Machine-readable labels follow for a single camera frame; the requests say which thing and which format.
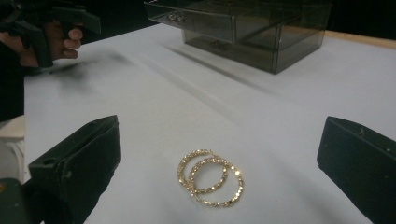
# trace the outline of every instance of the jewelry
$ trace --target jewelry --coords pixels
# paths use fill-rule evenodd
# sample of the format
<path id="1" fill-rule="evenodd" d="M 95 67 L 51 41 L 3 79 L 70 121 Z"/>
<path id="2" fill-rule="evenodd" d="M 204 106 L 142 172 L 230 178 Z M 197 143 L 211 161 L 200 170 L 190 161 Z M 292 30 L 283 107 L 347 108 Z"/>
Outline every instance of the jewelry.
<path id="1" fill-rule="evenodd" d="M 194 183 L 195 174 L 197 174 L 197 172 L 201 169 L 201 167 L 203 167 L 204 165 L 209 164 L 209 163 L 220 163 L 224 166 L 223 171 L 227 171 L 227 169 L 230 168 L 235 173 L 236 178 L 238 179 L 238 191 L 236 192 L 235 196 L 231 198 L 230 201 L 226 201 L 223 203 L 210 202 L 210 201 L 200 199 L 198 197 L 198 193 L 196 192 L 195 183 Z M 190 171 L 190 175 L 189 175 L 189 189 L 190 189 L 191 196 L 194 197 L 199 203 L 205 203 L 205 204 L 216 206 L 216 207 L 217 206 L 229 207 L 229 206 L 232 206 L 234 203 L 236 203 L 240 199 L 240 197 L 242 195 L 242 191 L 244 189 L 244 181 L 242 180 L 240 171 L 237 170 L 229 161 L 226 161 L 220 157 L 207 158 L 202 161 L 198 161 L 195 164 L 195 166 L 192 167 L 192 169 Z"/>
<path id="2" fill-rule="evenodd" d="M 192 159 L 195 158 L 197 156 L 207 156 L 207 155 L 212 155 L 213 158 L 219 158 L 218 155 L 214 154 L 212 150 L 207 150 L 207 149 L 198 149 L 195 150 L 189 154 L 187 154 L 180 162 L 180 164 L 177 167 L 177 177 L 178 177 L 178 182 L 181 184 L 181 186 L 183 186 L 187 191 L 190 191 L 189 188 L 189 183 L 186 181 L 186 178 L 184 176 L 184 168 L 186 168 L 186 164 Z M 207 189 L 195 189 L 195 193 L 197 194 L 205 194 L 205 193 L 210 193 L 215 191 L 216 189 L 220 188 L 224 181 L 227 178 L 227 169 L 223 169 L 223 173 L 221 176 L 220 181 L 215 184 L 214 186 L 207 188 Z"/>

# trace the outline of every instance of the white table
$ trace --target white table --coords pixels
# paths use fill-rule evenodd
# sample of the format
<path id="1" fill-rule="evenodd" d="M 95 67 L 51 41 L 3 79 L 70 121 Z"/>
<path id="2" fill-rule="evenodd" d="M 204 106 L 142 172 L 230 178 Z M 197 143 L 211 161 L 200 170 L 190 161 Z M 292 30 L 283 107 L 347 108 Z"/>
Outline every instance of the white table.
<path id="1" fill-rule="evenodd" d="M 85 123 L 118 115 L 122 162 L 86 223 L 370 223 L 316 156 L 328 116 L 396 139 L 394 49 L 326 37 L 274 76 L 155 25 L 79 52 L 26 78 L 26 163 Z M 178 163 L 198 148 L 241 170 L 235 206 L 200 205 L 178 184 Z M 201 185 L 219 170 L 206 169 Z"/>

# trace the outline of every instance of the person's hand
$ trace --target person's hand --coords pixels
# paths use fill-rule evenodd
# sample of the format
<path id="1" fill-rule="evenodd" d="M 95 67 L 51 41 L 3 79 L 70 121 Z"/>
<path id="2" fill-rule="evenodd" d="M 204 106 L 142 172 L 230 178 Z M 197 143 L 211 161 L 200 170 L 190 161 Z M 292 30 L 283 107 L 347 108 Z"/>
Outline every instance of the person's hand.
<path id="1" fill-rule="evenodd" d="M 48 23 L 44 27 L 49 43 L 52 60 L 76 59 L 78 49 L 81 46 L 82 32 L 74 28 L 68 32 L 69 37 L 64 38 L 62 26 L 59 22 Z M 8 33 L 0 33 L 0 41 L 9 46 L 20 56 L 20 64 L 26 67 L 38 67 L 37 58 L 33 48 L 25 49 L 18 36 L 10 36 Z"/>

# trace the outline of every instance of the acrylic box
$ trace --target acrylic box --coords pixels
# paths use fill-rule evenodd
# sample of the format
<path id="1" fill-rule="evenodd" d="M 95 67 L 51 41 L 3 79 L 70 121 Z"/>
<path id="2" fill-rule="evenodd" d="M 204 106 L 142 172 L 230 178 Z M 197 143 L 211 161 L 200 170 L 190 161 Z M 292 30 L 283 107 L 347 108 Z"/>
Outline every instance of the acrylic box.
<path id="1" fill-rule="evenodd" d="M 321 46 L 331 0 L 153 0 L 148 18 L 184 42 L 278 73 Z"/>

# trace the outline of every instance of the drawer handle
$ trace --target drawer handle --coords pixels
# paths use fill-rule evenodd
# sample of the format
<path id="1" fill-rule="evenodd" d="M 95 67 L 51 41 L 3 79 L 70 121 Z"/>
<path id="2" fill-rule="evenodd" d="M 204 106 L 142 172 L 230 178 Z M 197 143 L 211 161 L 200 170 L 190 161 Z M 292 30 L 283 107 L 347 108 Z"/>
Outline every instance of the drawer handle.
<path id="1" fill-rule="evenodd" d="M 169 19 L 170 21 L 175 21 L 176 18 L 177 18 L 177 16 L 176 16 L 175 14 L 169 14 L 169 15 L 168 15 L 168 19 Z"/>
<path id="2" fill-rule="evenodd" d="M 169 21 L 184 21 L 186 18 L 184 16 L 178 16 L 176 14 L 169 14 L 168 20 Z"/>

